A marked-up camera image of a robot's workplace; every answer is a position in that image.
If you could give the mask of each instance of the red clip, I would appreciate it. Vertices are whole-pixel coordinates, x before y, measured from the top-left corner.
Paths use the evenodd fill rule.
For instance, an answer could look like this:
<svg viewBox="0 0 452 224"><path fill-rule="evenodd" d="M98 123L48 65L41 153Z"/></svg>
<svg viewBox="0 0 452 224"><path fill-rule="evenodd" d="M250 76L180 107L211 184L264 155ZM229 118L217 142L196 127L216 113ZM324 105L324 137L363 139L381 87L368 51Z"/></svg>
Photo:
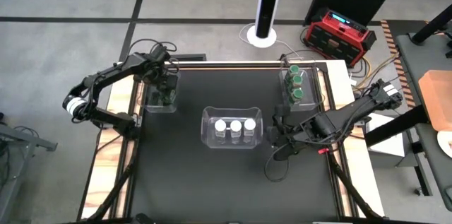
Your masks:
<svg viewBox="0 0 452 224"><path fill-rule="evenodd" d="M323 149L318 150L317 153L319 153L319 154L324 154L324 153L326 153L326 152L328 152L328 151L329 151L328 148L323 148Z"/></svg>

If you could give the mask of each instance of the green container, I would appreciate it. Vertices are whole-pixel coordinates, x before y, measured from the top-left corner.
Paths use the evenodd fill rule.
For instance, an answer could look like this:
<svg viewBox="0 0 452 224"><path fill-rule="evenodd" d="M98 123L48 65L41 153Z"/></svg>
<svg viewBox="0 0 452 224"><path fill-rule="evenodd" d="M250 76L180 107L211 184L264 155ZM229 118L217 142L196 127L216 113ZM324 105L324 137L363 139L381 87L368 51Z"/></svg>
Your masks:
<svg viewBox="0 0 452 224"><path fill-rule="evenodd" d="M289 89L301 88L303 83L303 78L301 76L294 76L290 80Z"/></svg>
<svg viewBox="0 0 452 224"><path fill-rule="evenodd" d="M303 90L301 88L293 89L290 93L290 102L292 104L300 101L303 98Z"/></svg>
<svg viewBox="0 0 452 224"><path fill-rule="evenodd" d="M292 77L298 76L299 67L297 65L291 65L285 74L285 80L288 82Z"/></svg>

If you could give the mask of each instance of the red battery pack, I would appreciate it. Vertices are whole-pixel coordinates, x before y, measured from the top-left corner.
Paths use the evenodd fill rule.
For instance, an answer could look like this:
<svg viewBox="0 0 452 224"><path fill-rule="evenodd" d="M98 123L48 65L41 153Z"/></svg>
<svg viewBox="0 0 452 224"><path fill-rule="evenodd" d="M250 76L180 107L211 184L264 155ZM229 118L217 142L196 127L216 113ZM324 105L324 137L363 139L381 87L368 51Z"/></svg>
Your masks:
<svg viewBox="0 0 452 224"><path fill-rule="evenodd" d="M306 46L327 59L343 59L353 67L376 41L375 32L327 8L313 16Z"/></svg>

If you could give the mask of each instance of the gray carpet floor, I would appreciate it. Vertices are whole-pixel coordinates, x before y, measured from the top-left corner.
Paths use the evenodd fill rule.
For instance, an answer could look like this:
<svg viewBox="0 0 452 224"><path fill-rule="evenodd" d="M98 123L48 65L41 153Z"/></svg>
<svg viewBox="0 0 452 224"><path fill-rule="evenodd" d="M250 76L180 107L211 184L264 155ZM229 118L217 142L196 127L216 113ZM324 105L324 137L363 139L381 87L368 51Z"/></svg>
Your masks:
<svg viewBox="0 0 452 224"><path fill-rule="evenodd" d="M303 19L311 0L280 0L276 18ZM0 0L0 16L130 17L135 0ZM430 20L450 0L387 0L374 20ZM257 0L144 0L142 18L254 18ZM13 219L32 223L75 220L93 157L97 129L72 124L61 107L67 92L84 76L117 61L127 24L0 23L0 111L11 126L25 125L58 142L56 152L37 151L16 202ZM177 44L180 54L205 53L208 60L274 60L286 46L254 49L241 42L244 25L137 25L134 39L152 37ZM301 26L276 25L278 39L294 49ZM389 57L383 30L372 27L378 41L366 54L374 66ZM145 50L144 45L137 50ZM300 52L305 59L321 59ZM379 77L393 79L387 66ZM109 89L101 96L105 106ZM406 105L399 108L406 111ZM375 169L386 215L400 220L452 223L427 170L434 196L418 197L412 168Z"/></svg>

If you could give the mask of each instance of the white cable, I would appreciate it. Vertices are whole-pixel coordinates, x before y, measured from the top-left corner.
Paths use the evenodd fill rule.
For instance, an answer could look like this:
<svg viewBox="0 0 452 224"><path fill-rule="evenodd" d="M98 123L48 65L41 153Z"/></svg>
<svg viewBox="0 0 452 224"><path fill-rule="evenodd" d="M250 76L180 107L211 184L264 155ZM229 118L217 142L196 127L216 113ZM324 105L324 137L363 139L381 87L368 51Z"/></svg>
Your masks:
<svg viewBox="0 0 452 224"><path fill-rule="evenodd" d="M283 43L287 48L290 49L290 51L292 51L292 53L296 54L301 60L303 60L303 57L301 57L295 50L293 50L286 42L281 40L276 40L276 42Z"/></svg>
<svg viewBox="0 0 452 224"><path fill-rule="evenodd" d="M249 24L245 25L245 26L240 30L240 32L239 32L239 38L240 38L243 42L247 43L248 45L252 45L252 44L251 44L248 40L245 40L245 39L242 37L242 32L243 32L243 30L245 30L246 27L248 27L248 26L250 26L250 25L254 25L254 23L249 23Z"/></svg>
<svg viewBox="0 0 452 224"><path fill-rule="evenodd" d="M242 37L242 32L243 32L243 30L245 30L246 27L248 27L248 26L250 26L250 25L254 25L254 23L249 23L249 24L245 25L245 26L240 30L240 32L239 32L239 39L240 39L241 41L247 43L248 45L252 45L252 44L251 44L248 40L245 40L245 39ZM283 43L287 48L290 49L290 51L292 51L292 53L296 54L301 60L303 60L303 57L301 57L295 50L293 50L293 48L291 48L286 42L281 41L281 40L276 40L276 42Z"/></svg>

